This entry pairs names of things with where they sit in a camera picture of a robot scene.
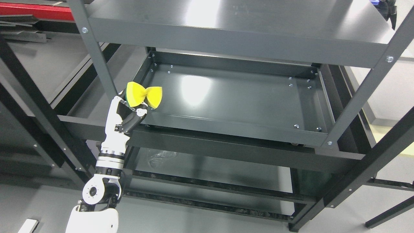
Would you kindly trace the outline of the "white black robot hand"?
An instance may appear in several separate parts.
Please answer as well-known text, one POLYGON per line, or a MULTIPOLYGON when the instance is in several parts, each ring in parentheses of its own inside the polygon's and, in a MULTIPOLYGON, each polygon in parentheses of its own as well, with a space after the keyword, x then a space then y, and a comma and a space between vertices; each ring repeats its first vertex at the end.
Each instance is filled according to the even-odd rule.
POLYGON ((130 107, 125 92, 118 93, 110 103, 105 123, 105 141, 102 142, 100 152, 117 156, 124 155, 126 143, 130 139, 133 128, 146 117, 148 107, 145 102, 136 107, 130 107))

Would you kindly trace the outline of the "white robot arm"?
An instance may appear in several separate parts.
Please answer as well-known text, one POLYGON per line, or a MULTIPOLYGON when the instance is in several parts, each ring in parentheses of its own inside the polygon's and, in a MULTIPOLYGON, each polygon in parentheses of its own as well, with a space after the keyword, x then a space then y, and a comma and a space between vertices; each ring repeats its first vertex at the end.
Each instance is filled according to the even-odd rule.
POLYGON ((117 233, 121 198, 120 177, 125 162, 125 150, 101 149, 95 174, 85 184, 82 198, 71 210, 66 233, 117 233))

